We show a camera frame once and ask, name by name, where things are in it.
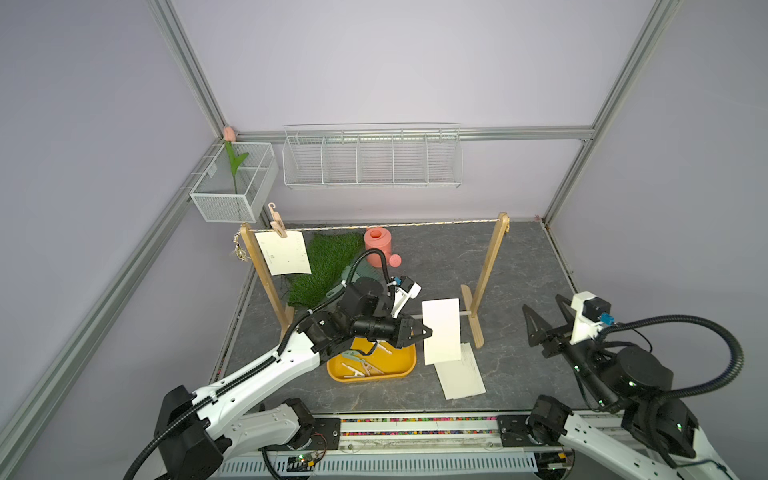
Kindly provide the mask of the postcard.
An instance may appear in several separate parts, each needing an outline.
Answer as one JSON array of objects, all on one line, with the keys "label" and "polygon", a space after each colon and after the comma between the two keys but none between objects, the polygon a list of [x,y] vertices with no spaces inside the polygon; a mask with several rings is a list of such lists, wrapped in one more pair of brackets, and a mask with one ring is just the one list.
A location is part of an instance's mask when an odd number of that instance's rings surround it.
[{"label": "postcard", "polygon": [[460,303],[458,298],[422,303],[422,320],[432,335],[423,342],[426,365],[457,361],[461,358]]},{"label": "postcard", "polygon": [[262,255],[272,276],[286,274],[311,274],[303,233],[287,230],[281,237],[275,231],[255,234]]},{"label": "postcard", "polygon": [[458,360],[440,362],[435,369],[447,400],[457,400],[486,393],[472,346],[461,344]]}]

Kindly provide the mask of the white hook clothespin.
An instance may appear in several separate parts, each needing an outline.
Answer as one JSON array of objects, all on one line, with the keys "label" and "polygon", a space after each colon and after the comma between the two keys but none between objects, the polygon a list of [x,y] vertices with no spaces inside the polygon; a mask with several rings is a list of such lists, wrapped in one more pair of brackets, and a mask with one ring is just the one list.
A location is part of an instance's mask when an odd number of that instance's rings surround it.
[{"label": "white hook clothespin", "polygon": [[352,366],[345,362],[341,362],[340,365],[344,371],[343,378],[363,378],[367,376],[367,371],[363,367]]},{"label": "white hook clothespin", "polygon": [[375,343],[373,351],[374,352],[382,351],[382,352],[387,353],[389,355],[393,354],[393,352],[388,347],[386,347],[383,343],[380,343],[380,342],[376,342]]}]

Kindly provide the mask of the beige clothespin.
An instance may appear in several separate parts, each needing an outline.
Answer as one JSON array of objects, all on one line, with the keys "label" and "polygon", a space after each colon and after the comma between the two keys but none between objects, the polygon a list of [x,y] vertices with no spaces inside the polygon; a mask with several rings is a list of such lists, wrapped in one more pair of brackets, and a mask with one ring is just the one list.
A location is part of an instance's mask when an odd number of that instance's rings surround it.
[{"label": "beige clothespin", "polygon": [[384,375],[384,372],[377,368],[375,365],[369,363],[365,359],[360,359],[359,363],[361,364],[361,367],[363,369],[363,372],[366,376],[380,376]]},{"label": "beige clothespin", "polygon": [[270,220],[271,229],[280,238],[287,238],[288,237],[287,228],[284,224],[282,216],[276,209],[276,204],[274,202],[269,202],[267,207],[268,207],[269,214],[271,216],[271,220]]}]

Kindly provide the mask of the green clothespin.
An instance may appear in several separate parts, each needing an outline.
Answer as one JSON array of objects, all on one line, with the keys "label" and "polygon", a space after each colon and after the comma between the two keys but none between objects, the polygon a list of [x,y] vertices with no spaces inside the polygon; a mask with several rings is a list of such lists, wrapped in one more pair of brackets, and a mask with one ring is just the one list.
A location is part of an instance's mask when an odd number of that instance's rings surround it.
[{"label": "green clothespin", "polygon": [[371,369],[373,367],[373,365],[357,351],[347,350],[342,353],[342,357],[349,361],[358,362],[364,369]]}]

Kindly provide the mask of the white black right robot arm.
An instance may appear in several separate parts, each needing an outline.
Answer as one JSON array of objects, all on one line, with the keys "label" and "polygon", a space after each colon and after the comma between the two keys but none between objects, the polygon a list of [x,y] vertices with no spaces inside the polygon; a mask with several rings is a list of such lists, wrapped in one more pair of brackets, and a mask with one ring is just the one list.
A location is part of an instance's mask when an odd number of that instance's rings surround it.
[{"label": "white black right robot arm", "polygon": [[[724,388],[741,373],[745,354],[725,327],[699,316],[666,314],[621,323],[603,298],[584,291],[556,302],[566,323],[554,327],[531,306],[522,308],[528,343],[546,358],[569,364],[588,408],[618,414],[621,427],[647,452],[640,454],[595,429],[563,402],[540,396],[526,421],[530,438],[584,454],[625,479],[733,479],[685,399]],[[650,350],[610,335],[662,324],[689,324],[719,336],[729,350],[725,370],[701,384],[676,388],[674,374]]]}]

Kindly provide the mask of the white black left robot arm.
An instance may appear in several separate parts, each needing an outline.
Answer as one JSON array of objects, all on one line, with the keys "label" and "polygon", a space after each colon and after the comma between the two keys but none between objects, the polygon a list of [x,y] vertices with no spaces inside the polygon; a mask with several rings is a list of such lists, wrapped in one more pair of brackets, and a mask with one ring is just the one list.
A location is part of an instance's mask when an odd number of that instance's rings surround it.
[{"label": "white black left robot arm", "polygon": [[315,419],[299,399],[250,421],[243,418],[283,385],[350,350],[357,338],[402,349],[431,337],[429,327],[402,311],[420,291],[407,276],[345,282],[334,297],[295,320],[280,343],[257,360],[195,391],[171,390],[163,398],[153,439],[126,478],[134,478],[153,452],[162,458],[163,478],[207,479],[242,452],[309,446]]}]

